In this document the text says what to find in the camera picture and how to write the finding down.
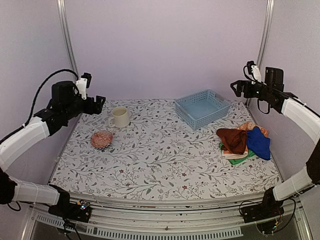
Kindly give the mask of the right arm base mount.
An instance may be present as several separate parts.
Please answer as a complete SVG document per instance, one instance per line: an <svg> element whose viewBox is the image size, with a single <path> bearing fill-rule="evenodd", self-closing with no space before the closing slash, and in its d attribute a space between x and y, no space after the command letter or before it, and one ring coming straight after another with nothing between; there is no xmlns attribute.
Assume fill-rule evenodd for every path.
<svg viewBox="0 0 320 240"><path fill-rule="evenodd" d="M284 201L278 201L275 199L273 188L274 187L271 187L265 191L261 203L241 206L239 208L239 213L243 217L245 223L277 217L284 213Z"/></svg>

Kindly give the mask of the brown towel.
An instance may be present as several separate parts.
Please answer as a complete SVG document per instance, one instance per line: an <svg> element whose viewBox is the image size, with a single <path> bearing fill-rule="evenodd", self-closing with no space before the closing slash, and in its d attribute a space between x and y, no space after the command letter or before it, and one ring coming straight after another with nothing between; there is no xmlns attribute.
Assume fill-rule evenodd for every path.
<svg viewBox="0 0 320 240"><path fill-rule="evenodd" d="M216 131L217 136L221 139L223 151L232 154L242 155L247 146L247 133L240 129L220 128Z"/></svg>

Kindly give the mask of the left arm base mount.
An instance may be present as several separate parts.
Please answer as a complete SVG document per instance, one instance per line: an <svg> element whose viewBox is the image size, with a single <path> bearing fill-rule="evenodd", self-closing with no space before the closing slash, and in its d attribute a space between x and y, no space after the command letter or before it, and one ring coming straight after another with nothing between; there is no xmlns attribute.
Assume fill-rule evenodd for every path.
<svg viewBox="0 0 320 240"><path fill-rule="evenodd" d="M70 202L70 194L62 188L50 184L59 193L58 202L56 205L50 205L48 213L54 216L61 217L67 220L74 220L78 222L88 223L91 217L92 208L88 203L80 200L77 203Z"/></svg>

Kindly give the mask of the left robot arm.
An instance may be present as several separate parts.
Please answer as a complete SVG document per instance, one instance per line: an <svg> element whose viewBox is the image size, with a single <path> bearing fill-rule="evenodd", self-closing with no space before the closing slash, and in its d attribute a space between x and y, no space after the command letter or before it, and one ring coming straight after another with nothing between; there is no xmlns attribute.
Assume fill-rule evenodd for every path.
<svg viewBox="0 0 320 240"><path fill-rule="evenodd" d="M27 121L0 141L0 203L39 203L54 206L63 216L74 213L67 191L51 185L36 184L10 177L6 171L27 150L53 136L70 120L84 113L99 115L106 101L103 96L89 97L92 75L85 72L76 81L59 81L51 87L51 99L46 108L30 110Z"/></svg>

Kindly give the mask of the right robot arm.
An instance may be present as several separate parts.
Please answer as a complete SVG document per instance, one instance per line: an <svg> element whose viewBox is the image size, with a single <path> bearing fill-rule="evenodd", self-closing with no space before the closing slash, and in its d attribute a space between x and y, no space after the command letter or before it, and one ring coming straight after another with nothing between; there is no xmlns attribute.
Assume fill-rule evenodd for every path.
<svg viewBox="0 0 320 240"><path fill-rule="evenodd" d="M248 69L252 77L246 76L246 80L237 80L230 84L235 95L267 102L270 108L292 120L315 143L315 148L302 170L265 191L258 213L262 218L269 218L284 200L320 184L320 115L293 93L284 92L282 69L266 67L262 81L257 65L246 65L244 68Z"/></svg>

